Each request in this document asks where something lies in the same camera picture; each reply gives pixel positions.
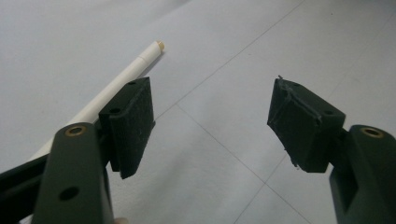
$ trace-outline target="white tube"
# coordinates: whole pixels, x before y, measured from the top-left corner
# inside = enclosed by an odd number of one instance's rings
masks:
[[[114,78],[99,94],[97,94],[78,114],[66,125],[89,122],[98,119],[98,113],[113,98],[114,95],[128,82],[135,80],[148,68],[163,52],[164,45],[161,41],[153,42],[131,64],[128,65],[116,78]],[[53,137],[30,159],[34,160],[50,152]]]

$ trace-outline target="white rod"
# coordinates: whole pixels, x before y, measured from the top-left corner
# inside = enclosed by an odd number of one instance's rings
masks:
[[[99,94],[97,94],[78,114],[66,125],[89,122],[98,119],[98,113],[113,98],[114,95],[128,82],[137,79],[163,52],[164,44],[154,41],[131,64],[114,78]],[[30,159],[34,160],[50,152],[53,137]]]

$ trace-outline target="gray tiled floor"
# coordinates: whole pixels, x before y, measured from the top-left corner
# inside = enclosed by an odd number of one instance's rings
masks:
[[[135,176],[110,174],[131,223],[336,223],[331,171],[290,163],[266,126],[278,75],[396,134],[392,0],[0,4],[0,172],[26,161],[155,39],[157,125]]]

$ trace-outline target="screw hole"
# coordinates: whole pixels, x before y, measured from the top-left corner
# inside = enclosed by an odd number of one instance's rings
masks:
[[[384,134],[377,129],[373,128],[361,128],[361,131],[366,135],[373,137],[373,138],[382,138]]]
[[[112,114],[118,114],[120,112],[121,112],[121,110],[118,109],[118,108],[113,108],[113,109],[110,110],[110,113],[112,113]]]
[[[65,189],[59,194],[59,199],[61,201],[69,201],[73,198],[75,198],[79,193],[79,189],[77,187],[71,187],[68,189]]]

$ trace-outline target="black plastic part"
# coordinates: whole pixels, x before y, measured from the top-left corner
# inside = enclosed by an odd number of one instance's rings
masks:
[[[374,130],[377,135],[364,130]],[[338,223],[396,223],[394,137],[377,128],[352,126],[346,138],[346,154],[353,174],[334,169],[330,178]]]
[[[43,156],[0,174],[1,223],[17,223],[33,213],[46,162]]]
[[[73,126],[82,128],[66,134]],[[32,223],[113,223],[102,156],[92,124],[72,124],[57,132]]]
[[[136,173],[154,126],[149,78],[126,84],[99,113],[102,132],[111,136],[113,171],[122,178]]]
[[[294,165],[308,173],[324,173],[331,142],[343,131],[346,115],[304,86],[277,78],[268,125]]]

